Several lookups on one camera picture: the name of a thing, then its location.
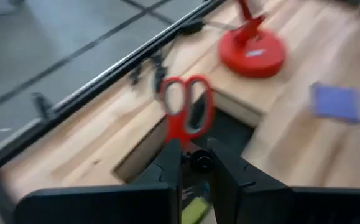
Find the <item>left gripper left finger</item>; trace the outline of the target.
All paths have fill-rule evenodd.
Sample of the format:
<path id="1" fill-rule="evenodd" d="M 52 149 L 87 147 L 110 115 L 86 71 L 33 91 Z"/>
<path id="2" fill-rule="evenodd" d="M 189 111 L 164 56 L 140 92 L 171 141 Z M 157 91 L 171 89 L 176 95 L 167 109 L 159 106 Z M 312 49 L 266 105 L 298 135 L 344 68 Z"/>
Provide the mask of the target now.
<path id="1" fill-rule="evenodd" d="M 170 141 L 132 183 L 40 189 L 14 209 L 14 224 L 181 224 L 181 160 Z"/>

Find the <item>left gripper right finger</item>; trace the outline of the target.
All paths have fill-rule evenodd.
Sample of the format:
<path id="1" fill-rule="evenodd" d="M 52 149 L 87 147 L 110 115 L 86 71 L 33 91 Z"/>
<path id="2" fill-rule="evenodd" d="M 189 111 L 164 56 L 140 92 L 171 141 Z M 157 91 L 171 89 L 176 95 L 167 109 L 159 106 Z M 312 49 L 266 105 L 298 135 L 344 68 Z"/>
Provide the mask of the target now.
<path id="1" fill-rule="evenodd" d="M 209 139 L 217 224 L 360 224 L 360 189 L 288 186 Z"/>

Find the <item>black pen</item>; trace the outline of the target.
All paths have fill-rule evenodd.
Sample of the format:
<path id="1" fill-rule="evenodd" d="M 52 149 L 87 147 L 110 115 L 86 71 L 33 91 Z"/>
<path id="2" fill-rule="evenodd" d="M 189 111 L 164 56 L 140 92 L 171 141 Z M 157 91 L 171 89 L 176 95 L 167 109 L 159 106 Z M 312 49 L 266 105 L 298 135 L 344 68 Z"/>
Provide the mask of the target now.
<path id="1" fill-rule="evenodd" d="M 201 174 L 208 174 L 214 169 L 214 162 L 207 150 L 199 149 L 190 156 L 190 168 Z"/>

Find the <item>red-handled scissors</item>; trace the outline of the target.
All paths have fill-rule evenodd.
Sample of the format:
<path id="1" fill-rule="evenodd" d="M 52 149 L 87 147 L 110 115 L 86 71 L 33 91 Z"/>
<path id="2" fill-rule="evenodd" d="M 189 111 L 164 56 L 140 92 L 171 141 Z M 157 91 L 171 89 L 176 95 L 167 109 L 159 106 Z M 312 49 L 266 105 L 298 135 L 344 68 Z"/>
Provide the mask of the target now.
<path id="1" fill-rule="evenodd" d="M 193 112 L 193 85 L 201 83 L 205 87 L 201 98 L 204 101 L 203 116 L 200 119 L 200 126 L 193 128 L 190 124 Z M 182 88 L 182 100 L 180 101 L 180 109 L 174 111 L 170 108 L 169 88 L 178 84 Z M 201 74 L 191 75 L 188 78 L 170 77 L 165 79 L 160 87 L 160 100 L 162 107 L 166 112 L 168 119 L 168 130 L 165 142 L 177 139 L 180 141 L 182 151 L 191 152 L 192 139 L 198 138 L 208 132 L 215 116 L 214 91 L 209 80 Z"/>

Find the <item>purple sticky note pad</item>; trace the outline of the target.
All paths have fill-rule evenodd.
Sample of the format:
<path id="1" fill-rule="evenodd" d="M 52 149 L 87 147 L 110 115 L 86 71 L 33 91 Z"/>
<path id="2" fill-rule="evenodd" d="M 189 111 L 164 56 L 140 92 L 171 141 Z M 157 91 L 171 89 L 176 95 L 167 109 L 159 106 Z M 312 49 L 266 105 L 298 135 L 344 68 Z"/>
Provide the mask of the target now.
<path id="1" fill-rule="evenodd" d="M 310 89 L 315 116 L 360 123 L 360 91 L 357 88 L 316 82 Z"/>

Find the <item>black mesh desk organizer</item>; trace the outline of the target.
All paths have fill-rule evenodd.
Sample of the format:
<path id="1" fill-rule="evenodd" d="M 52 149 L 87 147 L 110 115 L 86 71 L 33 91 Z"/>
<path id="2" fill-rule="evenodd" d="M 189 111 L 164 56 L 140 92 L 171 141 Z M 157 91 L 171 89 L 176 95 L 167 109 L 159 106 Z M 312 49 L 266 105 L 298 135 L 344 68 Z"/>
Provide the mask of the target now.
<path id="1" fill-rule="evenodd" d="M 230 150 L 242 154 L 259 123 L 260 114 L 219 91 L 215 92 L 215 109 L 215 120 L 211 129 L 205 135 L 194 139 L 193 144 L 205 147 L 209 138 L 215 138 L 226 144 Z M 131 152 L 112 169 L 112 173 L 125 182 L 131 182 L 140 176 L 163 149 L 167 128 L 167 118 L 160 118 Z M 211 220 L 214 213 L 211 211 L 208 182 L 193 173 L 188 165 L 183 166 L 182 174 L 183 209 L 194 198 L 203 197 L 210 203 L 210 209 L 197 224 L 202 223 L 206 216 Z"/>

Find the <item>small yellow-green object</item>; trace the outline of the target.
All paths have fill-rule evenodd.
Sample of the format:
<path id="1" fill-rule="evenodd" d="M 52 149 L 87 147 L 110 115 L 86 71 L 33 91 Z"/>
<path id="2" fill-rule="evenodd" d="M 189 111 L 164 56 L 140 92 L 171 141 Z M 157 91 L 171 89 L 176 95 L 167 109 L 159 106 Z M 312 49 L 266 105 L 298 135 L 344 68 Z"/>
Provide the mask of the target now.
<path id="1" fill-rule="evenodd" d="M 209 209 L 210 203 L 203 197 L 194 198 L 182 210 L 182 224 L 197 224 Z"/>

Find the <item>black table clamp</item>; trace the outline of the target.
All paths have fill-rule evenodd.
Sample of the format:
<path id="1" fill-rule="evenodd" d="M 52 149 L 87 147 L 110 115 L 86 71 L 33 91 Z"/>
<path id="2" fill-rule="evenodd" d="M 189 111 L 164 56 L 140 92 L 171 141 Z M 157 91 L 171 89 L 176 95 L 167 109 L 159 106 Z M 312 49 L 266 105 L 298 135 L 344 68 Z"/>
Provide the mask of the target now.
<path id="1" fill-rule="evenodd" d="M 55 110 L 47 97 L 39 92 L 35 92 L 32 94 L 32 101 L 42 120 L 50 121 L 54 119 Z"/>

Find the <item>red desk lamp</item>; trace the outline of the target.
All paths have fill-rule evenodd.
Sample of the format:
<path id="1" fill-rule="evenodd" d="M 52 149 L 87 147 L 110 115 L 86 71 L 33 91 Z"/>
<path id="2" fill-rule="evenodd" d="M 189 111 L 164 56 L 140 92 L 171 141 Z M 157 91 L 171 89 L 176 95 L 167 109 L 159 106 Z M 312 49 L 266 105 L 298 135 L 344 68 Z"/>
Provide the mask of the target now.
<path id="1" fill-rule="evenodd" d="M 244 24 L 224 33 L 219 41 L 219 57 L 230 70 L 245 77 L 273 77 L 284 66 L 285 44 L 275 33 L 261 28 L 265 15 L 252 14 L 253 0 L 237 2 Z"/>

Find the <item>black aluminium table frame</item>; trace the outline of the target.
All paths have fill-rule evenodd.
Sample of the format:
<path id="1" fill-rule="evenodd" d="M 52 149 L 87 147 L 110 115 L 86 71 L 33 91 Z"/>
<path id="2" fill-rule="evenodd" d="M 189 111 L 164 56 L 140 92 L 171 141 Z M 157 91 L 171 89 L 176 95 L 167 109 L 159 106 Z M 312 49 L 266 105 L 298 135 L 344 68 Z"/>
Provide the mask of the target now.
<path id="1" fill-rule="evenodd" d="M 225 0 L 205 0 L 201 6 L 183 16 L 53 107 L 47 109 L 41 106 L 42 100 L 48 100 L 44 95 L 33 97 L 32 102 L 37 109 L 42 110 L 42 117 L 29 122 L 0 143 L 0 168 L 173 40 L 180 32 L 182 25 L 197 17 L 206 16 L 224 2 Z"/>

